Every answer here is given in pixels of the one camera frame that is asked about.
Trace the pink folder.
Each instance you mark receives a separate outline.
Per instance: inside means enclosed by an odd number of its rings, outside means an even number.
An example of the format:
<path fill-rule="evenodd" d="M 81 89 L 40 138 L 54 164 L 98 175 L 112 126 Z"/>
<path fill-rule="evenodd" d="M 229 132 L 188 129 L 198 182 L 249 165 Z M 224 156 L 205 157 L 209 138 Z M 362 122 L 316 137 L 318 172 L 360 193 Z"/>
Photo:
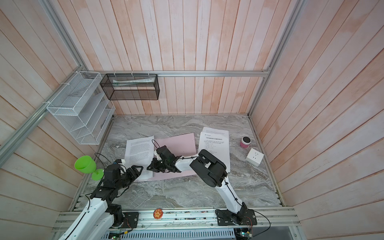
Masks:
<path fill-rule="evenodd" d="M 192 156 L 197 153 L 195 144 L 195 135 L 193 133 L 170 137 L 166 139 L 155 139 L 162 147 L 167 146 L 175 156 Z M 182 171 L 181 173 L 153 173 L 153 177 L 148 181 L 162 181 L 167 179 L 193 176 L 196 173 L 193 170 Z"/>

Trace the printed white paper sheet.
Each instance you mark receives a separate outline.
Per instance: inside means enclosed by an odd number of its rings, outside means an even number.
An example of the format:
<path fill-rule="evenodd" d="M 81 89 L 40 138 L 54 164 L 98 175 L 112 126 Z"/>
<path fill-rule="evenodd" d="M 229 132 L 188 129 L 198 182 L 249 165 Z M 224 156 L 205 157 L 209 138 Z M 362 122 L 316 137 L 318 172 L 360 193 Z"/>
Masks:
<path fill-rule="evenodd" d="M 152 140 L 154 136 L 139 138 L 134 140 L 127 140 L 125 151 L 125 166 L 142 166 L 143 171 L 137 179 L 139 182 L 148 181 L 154 176 L 154 173 L 147 170 L 154 157 L 154 144 Z"/>

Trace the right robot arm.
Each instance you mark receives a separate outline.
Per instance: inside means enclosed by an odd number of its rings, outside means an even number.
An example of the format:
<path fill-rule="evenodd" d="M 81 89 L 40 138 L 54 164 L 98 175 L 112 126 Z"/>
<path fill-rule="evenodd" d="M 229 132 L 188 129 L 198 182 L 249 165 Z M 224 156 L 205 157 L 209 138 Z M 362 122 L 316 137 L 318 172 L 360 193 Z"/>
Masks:
<path fill-rule="evenodd" d="M 238 197 L 230 184 L 227 167 L 207 150 L 193 156 L 175 156 L 166 147 L 155 151 L 155 157 L 147 167 L 155 173 L 181 173 L 193 170 L 208 186 L 215 188 L 224 200 L 227 209 L 215 210 L 219 226 L 257 224 L 254 210 L 251 210 Z"/>

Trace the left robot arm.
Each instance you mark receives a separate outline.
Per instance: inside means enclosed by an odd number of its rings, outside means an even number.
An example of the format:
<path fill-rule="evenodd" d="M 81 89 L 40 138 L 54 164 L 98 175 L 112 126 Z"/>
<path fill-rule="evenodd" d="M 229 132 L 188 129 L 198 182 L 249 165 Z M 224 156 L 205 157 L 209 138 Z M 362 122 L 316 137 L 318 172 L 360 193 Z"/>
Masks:
<path fill-rule="evenodd" d="M 91 193 L 88 203 L 60 237 L 61 240 L 100 240 L 110 228 L 121 228 L 126 218 L 122 207 L 114 204 L 120 189 L 127 190 L 140 177 L 144 167 L 125 168 L 113 163 L 104 170 L 98 187 Z"/>

